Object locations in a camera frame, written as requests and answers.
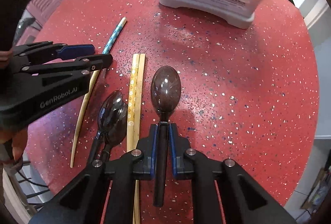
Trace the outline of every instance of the floor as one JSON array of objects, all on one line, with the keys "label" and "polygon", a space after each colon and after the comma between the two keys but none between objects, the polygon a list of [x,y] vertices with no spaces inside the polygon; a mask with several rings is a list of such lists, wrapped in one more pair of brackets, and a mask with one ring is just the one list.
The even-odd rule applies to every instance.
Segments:
[{"label": "floor", "polygon": [[[297,218],[304,212],[304,210],[300,209],[300,207],[307,198],[320,168],[324,167],[330,149],[331,140],[314,140],[314,145],[312,147],[305,171],[298,182],[296,189],[284,206],[292,217]],[[297,222],[304,223],[308,219],[309,214],[305,213],[297,220]]]},{"label": "floor", "polygon": [[[28,157],[26,155],[26,153],[23,154],[23,160],[28,160]],[[38,173],[38,171],[32,166],[32,165],[28,165],[28,166],[24,166],[22,168],[23,175],[27,178],[31,178],[31,181],[37,184],[42,184],[45,185],[45,182],[43,181],[43,179],[41,178],[40,174]],[[17,179],[21,180],[23,179],[19,174],[17,174]],[[40,187],[37,185],[33,185],[30,184],[28,182],[23,182],[20,184],[20,186],[22,187],[22,190],[24,191],[24,193],[26,195],[28,194],[32,194],[32,193],[37,193],[40,191],[45,190],[44,187]],[[29,202],[33,202],[33,203],[44,203],[49,201],[51,198],[53,198],[54,195],[49,191],[46,193],[43,193],[41,195],[38,195],[36,197],[33,197],[31,199],[29,199]]]}]

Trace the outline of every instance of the wooden chopstick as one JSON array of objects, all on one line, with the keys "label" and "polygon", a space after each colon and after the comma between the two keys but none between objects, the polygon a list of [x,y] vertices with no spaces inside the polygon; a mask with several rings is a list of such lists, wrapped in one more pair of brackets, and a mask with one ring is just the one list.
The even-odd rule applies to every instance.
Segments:
[{"label": "wooden chopstick", "polygon": [[77,141],[78,141],[78,137],[79,137],[80,128],[81,128],[82,123],[83,123],[83,119],[84,119],[84,115],[85,115],[85,110],[86,110],[88,101],[90,99],[90,96],[92,94],[92,91],[93,91],[95,82],[98,79],[99,73],[100,73],[100,70],[96,70],[96,71],[94,71],[92,73],[92,77],[90,79],[89,90],[88,90],[87,94],[84,95],[82,106],[81,106],[80,111],[79,111],[78,120],[77,120],[77,124],[76,124],[76,129],[75,129],[75,135],[74,135],[73,141],[72,141],[70,168],[73,167],[73,162],[75,160],[75,153],[76,153],[76,148],[77,148]]},{"label": "wooden chopstick", "polygon": [[[126,151],[129,152],[134,149],[133,147],[133,132],[134,132],[134,108],[135,108],[135,97],[139,67],[139,54],[134,54],[131,66],[131,77],[127,107],[127,126],[126,126]],[[133,208],[132,223],[135,224],[135,211]]]},{"label": "wooden chopstick", "polygon": [[[140,54],[138,77],[137,77],[137,90],[136,101],[134,107],[134,128],[133,128],[133,148],[137,147],[140,132],[140,115],[141,115],[141,96],[145,68],[145,54]],[[139,208],[139,181],[136,180],[136,188],[134,192],[134,215],[135,224],[140,224],[140,208]]]}]

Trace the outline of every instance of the wall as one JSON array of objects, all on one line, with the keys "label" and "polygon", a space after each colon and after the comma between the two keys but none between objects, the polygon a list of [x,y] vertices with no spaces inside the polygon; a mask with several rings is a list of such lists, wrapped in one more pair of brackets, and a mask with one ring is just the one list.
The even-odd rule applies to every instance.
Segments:
[{"label": "wall", "polygon": [[316,139],[331,139],[331,37],[314,47],[319,78],[319,111]]},{"label": "wall", "polygon": [[330,7],[327,7],[324,13],[320,17],[318,17],[318,19],[314,22],[314,24],[310,26],[308,29],[315,50],[316,48],[324,44],[324,42],[330,44],[330,41],[327,41],[327,39],[330,39],[331,37],[330,26],[331,26],[331,9]]}]

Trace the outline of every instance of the spoon bowl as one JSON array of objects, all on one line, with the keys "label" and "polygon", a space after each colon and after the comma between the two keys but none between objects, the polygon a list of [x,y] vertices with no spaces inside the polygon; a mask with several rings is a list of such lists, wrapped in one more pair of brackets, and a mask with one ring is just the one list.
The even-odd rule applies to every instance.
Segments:
[{"label": "spoon bowl", "polygon": [[99,131],[109,132],[110,129],[118,122],[122,108],[122,93],[119,90],[116,90],[108,96],[99,110]]},{"label": "spoon bowl", "polygon": [[152,104],[158,113],[171,114],[178,105],[181,83],[177,71],[170,66],[162,66],[153,76],[151,84]]},{"label": "spoon bowl", "polygon": [[98,132],[94,137],[87,164],[95,159],[103,141],[105,141],[103,160],[107,160],[107,155],[109,159],[110,150],[121,143],[126,136],[126,117],[127,105],[122,100],[122,93],[116,90],[108,96],[99,110]]}]

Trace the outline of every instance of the chopstick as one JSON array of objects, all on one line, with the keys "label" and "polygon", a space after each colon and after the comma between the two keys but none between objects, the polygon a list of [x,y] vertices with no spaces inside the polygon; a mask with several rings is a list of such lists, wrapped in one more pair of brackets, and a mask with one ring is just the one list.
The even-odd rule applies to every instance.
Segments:
[{"label": "chopstick", "polygon": [[[134,149],[133,147],[133,131],[134,131],[134,107],[136,99],[136,87],[139,67],[139,54],[134,54],[131,66],[131,77],[129,86],[129,97],[127,105],[127,125],[126,125],[126,151],[129,152]],[[133,208],[133,220],[135,224],[135,211]]]},{"label": "chopstick", "polygon": [[[143,87],[144,78],[144,68],[145,68],[145,54],[140,54],[139,58],[139,68],[137,77],[137,90],[136,90],[136,100],[134,107],[134,128],[133,128],[133,148],[137,147],[140,132],[140,115],[141,115],[141,95]],[[136,188],[134,192],[134,215],[135,224],[140,224],[140,208],[139,208],[139,181],[136,180]]]},{"label": "chopstick", "polygon": [[[126,17],[123,17],[121,19],[120,23],[116,26],[113,34],[109,38],[109,41],[105,45],[105,48],[102,51],[102,54],[108,54],[110,52],[110,49],[112,48],[113,44],[115,43],[118,35],[120,34],[121,30],[123,29],[123,27],[125,25],[125,23],[126,23]],[[77,120],[77,124],[76,124],[76,129],[75,129],[75,135],[73,137],[73,142],[72,142],[70,168],[73,168],[73,163],[74,163],[74,160],[75,160],[75,154],[76,154],[78,137],[79,137],[80,129],[82,127],[82,123],[83,123],[83,119],[84,119],[86,107],[87,107],[88,101],[90,99],[90,96],[92,94],[92,91],[93,91],[95,82],[98,79],[99,73],[100,73],[100,70],[94,71],[92,73],[92,77],[90,79],[90,85],[89,85],[88,93],[84,95],[82,106],[81,106],[80,111],[79,111],[78,120]]]}]

